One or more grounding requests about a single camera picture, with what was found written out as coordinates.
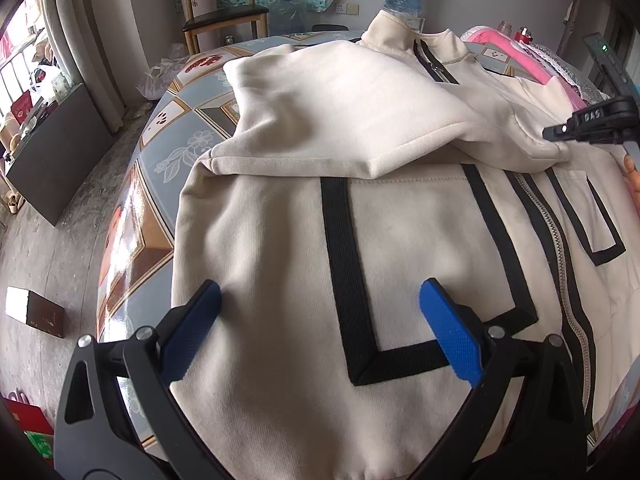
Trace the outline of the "right hand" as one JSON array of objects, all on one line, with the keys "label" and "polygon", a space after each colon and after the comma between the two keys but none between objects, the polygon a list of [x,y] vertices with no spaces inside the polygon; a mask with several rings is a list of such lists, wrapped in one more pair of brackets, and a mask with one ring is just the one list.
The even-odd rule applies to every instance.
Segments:
[{"label": "right hand", "polygon": [[634,196],[634,201],[638,203],[640,196],[640,172],[636,168],[634,161],[630,157],[629,154],[624,156],[624,167],[626,180],[631,190],[632,196]]}]

